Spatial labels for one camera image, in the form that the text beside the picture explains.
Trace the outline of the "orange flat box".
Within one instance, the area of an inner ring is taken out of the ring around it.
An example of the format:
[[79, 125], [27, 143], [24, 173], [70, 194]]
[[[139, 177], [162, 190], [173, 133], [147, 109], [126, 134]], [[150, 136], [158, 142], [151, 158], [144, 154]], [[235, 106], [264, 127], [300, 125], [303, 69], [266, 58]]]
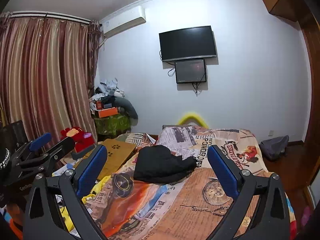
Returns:
[[101, 109], [101, 110], [96, 111], [96, 116], [98, 118], [105, 118], [105, 117], [117, 115], [117, 114], [118, 114], [117, 107], [112, 107], [112, 108], [108, 108], [108, 109]]

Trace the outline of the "white air conditioner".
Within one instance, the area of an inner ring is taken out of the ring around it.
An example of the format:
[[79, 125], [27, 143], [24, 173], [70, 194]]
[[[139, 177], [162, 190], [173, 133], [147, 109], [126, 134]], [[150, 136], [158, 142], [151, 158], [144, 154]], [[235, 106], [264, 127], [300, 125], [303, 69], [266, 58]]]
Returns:
[[142, 6], [122, 11], [114, 16], [108, 16], [100, 21], [103, 37], [111, 38], [133, 27], [146, 23], [145, 10]]

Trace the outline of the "green patterned storage box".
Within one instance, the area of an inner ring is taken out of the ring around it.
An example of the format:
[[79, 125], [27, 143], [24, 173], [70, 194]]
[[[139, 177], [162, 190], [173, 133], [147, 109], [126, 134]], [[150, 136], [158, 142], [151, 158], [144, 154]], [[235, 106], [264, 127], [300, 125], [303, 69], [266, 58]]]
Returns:
[[125, 114], [117, 114], [105, 118], [94, 118], [96, 131], [100, 135], [117, 137], [131, 130], [131, 120]]

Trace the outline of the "pink croc slipper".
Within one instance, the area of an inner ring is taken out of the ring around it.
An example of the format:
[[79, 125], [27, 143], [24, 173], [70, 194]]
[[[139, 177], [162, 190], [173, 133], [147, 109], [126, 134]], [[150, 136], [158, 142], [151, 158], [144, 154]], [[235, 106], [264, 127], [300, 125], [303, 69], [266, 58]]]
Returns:
[[300, 219], [300, 224], [301, 227], [305, 227], [306, 224], [308, 223], [310, 217], [312, 215], [312, 209], [310, 208], [310, 206], [306, 206], [303, 210], [303, 214], [302, 217]]

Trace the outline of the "yellow curved headboard toy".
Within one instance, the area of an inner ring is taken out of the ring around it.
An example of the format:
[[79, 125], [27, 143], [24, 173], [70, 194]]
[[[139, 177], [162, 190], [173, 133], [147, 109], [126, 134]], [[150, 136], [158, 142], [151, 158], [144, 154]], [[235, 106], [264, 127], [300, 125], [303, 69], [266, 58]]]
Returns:
[[195, 123], [197, 126], [209, 128], [205, 120], [195, 112], [185, 113], [185, 115], [183, 115], [177, 122], [178, 125], [187, 125], [190, 123]]

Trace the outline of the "newspaper print bed blanket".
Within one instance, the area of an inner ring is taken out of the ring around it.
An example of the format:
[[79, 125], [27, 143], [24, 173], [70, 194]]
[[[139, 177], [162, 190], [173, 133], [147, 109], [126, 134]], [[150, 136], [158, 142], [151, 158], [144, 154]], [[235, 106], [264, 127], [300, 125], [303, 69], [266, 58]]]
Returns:
[[268, 175], [258, 141], [245, 129], [168, 126], [157, 145], [183, 160], [194, 157], [197, 167], [177, 182], [149, 184], [133, 177], [134, 155], [85, 204], [107, 238], [205, 239], [232, 204], [208, 162], [212, 145], [240, 169]]

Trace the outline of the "wooden upper cabinet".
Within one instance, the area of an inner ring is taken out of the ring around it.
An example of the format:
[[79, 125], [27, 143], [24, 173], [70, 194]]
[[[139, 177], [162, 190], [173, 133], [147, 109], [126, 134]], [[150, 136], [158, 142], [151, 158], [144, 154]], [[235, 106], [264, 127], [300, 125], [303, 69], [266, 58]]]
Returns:
[[271, 15], [296, 22], [304, 17], [307, 11], [303, 0], [263, 0]]

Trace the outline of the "yellow cartoon cloth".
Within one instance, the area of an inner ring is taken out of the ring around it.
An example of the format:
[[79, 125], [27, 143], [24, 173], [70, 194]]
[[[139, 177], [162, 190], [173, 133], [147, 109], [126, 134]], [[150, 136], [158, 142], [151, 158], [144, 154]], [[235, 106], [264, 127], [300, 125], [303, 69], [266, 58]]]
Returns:
[[64, 207], [61, 208], [58, 213], [58, 220], [62, 222], [61, 233], [71, 233], [73, 229], [76, 229], [78, 238], [89, 237], [89, 235], [92, 234], [94, 239], [104, 239], [105, 237], [99, 231], [98, 226], [95, 224], [85, 204], [87, 201], [93, 200], [98, 196], [98, 193], [100, 193], [111, 176], [105, 176], [99, 183], [95, 184], [91, 192], [84, 197], [78, 196], [71, 182], [73, 178], [75, 178], [75, 175], [67, 176], [64, 174], [57, 177], [58, 189], [61, 191], [60, 194], [65, 203]]

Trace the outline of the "small wall monitor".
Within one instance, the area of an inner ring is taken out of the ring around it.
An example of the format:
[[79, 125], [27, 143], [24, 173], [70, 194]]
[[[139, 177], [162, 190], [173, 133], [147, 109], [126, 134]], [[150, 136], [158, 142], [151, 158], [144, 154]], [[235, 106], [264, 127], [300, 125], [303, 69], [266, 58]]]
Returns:
[[207, 81], [204, 59], [175, 62], [176, 83], [203, 83]]

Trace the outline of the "striped brown curtain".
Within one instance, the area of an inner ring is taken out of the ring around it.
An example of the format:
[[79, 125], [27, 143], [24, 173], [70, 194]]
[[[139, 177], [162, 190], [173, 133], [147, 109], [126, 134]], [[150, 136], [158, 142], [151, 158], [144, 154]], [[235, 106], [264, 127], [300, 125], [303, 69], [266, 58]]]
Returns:
[[1, 14], [1, 114], [21, 121], [33, 140], [57, 143], [79, 127], [96, 136], [89, 106], [97, 71], [100, 27], [50, 17]]

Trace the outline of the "colourful fleece blanket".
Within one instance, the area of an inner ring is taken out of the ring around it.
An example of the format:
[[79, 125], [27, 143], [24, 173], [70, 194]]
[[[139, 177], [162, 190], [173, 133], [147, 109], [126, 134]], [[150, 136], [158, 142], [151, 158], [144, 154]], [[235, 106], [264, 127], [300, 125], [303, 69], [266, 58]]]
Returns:
[[294, 213], [293, 207], [292, 207], [292, 205], [290, 203], [290, 200], [289, 200], [287, 194], [285, 196], [286, 196], [288, 210], [289, 210], [290, 235], [295, 236], [297, 234], [297, 221], [296, 221], [296, 218], [295, 218], [295, 213]]

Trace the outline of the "red plush toy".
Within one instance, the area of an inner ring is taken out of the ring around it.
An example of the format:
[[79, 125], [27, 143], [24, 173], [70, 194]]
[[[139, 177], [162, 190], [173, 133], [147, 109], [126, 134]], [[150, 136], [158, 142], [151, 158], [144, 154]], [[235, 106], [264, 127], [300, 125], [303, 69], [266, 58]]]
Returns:
[[75, 152], [80, 153], [89, 146], [95, 144], [92, 133], [85, 132], [80, 127], [67, 127], [66, 129], [61, 130], [61, 139], [70, 137], [75, 142]]

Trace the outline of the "wall mounted television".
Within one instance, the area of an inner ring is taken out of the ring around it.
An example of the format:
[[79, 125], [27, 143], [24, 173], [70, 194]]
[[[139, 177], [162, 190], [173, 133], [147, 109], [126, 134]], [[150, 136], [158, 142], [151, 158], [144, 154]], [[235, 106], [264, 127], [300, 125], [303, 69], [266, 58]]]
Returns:
[[209, 25], [160, 33], [159, 42], [163, 62], [217, 57]]

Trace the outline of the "black zip jacket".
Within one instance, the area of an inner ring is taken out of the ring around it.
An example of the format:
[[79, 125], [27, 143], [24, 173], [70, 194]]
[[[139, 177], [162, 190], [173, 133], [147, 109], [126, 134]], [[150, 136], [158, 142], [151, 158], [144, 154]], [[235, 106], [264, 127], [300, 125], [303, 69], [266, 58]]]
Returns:
[[136, 160], [134, 180], [170, 184], [182, 180], [197, 168], [194, 157], [175, 156], [163, 145], [142, 148]]

